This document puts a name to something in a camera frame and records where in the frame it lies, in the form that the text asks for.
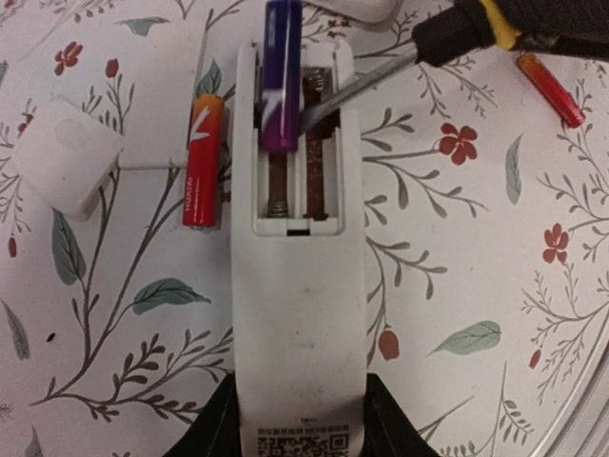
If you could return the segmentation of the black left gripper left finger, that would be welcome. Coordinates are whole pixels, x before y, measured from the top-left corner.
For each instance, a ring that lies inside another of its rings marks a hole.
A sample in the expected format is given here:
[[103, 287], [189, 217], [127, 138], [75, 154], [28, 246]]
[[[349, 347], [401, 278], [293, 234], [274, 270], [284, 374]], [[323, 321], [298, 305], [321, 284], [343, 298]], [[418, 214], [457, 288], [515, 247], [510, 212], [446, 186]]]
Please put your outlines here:
[[234, 375], [227, 375], [193, 424], [164, 457], [241, 457], [240, 411]]

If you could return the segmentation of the purple battery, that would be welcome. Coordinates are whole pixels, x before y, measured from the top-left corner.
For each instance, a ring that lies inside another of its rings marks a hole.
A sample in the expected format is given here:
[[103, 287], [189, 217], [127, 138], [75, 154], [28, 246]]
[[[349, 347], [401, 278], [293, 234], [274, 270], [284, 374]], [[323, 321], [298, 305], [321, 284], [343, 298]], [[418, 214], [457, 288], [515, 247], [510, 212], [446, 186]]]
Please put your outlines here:
[[273, 153], [294, 152], [300, 131], [303, 3], [265, 4], [260, 142]]

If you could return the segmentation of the narrow white remote control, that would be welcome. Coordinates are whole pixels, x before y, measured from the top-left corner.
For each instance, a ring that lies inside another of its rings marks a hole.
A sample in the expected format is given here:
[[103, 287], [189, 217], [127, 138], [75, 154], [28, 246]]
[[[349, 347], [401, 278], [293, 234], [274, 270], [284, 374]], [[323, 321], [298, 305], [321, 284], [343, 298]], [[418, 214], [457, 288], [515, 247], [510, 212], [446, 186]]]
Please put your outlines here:
[[358, 456], [366, 378], [363, 179], [357, 111], [287, 158], [287, 204], [271, 207], [254, 105], [262, 47], [238, 55], [230, 254], [241, 448], [246, 456]]

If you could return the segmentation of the red orange battery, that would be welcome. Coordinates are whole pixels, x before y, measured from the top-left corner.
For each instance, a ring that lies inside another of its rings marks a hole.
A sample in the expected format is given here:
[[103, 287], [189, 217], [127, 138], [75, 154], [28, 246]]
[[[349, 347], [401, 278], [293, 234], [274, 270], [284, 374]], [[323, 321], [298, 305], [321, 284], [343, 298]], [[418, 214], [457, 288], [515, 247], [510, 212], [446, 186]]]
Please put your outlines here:
[[208, 229], [216, 224], [218, 171], [225, 102], [204, 93], [192, 107], [188, 137], [183, 224]]

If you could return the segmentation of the yellow handled screwdriver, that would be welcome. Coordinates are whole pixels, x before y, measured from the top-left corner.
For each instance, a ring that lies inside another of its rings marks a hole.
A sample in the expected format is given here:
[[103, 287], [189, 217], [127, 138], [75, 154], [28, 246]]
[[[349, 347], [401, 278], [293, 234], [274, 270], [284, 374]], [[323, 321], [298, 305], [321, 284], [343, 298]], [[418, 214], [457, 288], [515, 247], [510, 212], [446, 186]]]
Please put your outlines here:
[[520, 36], [521, 31], [508, 22], [496, 2], [457, 1], [450, 9], [415, 26], [404, 54], [347, 84], [322, 103], [305, 109], [300, 115], [300, 132], [312, 129], [344, 104], [420, 62], [440, 67], [475, 49], [497, 45], [511, 50]]

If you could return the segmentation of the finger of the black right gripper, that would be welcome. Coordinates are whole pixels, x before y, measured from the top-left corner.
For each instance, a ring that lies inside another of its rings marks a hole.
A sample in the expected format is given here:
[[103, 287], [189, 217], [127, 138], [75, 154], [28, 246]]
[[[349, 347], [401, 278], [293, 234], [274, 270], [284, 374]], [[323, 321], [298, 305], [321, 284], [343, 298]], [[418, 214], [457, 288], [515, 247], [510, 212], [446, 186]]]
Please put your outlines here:
[[592, 59], [608, 57], [608, 3], [602, 0], [499, 1], [521, 33], [515, 49]]

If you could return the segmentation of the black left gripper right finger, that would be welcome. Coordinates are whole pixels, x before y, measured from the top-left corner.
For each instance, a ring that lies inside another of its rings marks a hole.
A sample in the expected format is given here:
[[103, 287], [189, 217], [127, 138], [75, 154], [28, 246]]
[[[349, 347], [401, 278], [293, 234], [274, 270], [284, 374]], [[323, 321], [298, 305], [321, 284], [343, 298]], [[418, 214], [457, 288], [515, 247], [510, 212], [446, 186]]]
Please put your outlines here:
[[363, 423], [363, 457], [438, 457], [375, 373], [366, 375]]

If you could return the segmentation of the white remote with back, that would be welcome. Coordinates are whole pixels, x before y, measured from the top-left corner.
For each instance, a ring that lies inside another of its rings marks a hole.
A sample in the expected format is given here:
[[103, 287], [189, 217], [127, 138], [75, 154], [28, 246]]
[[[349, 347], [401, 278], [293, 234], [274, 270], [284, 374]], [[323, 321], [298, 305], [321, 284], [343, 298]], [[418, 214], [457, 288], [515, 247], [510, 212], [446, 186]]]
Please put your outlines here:
[[306, 0], [313, 6], [364, 22], [378, 24], [386, 20], [399, 4], [398, 0]]

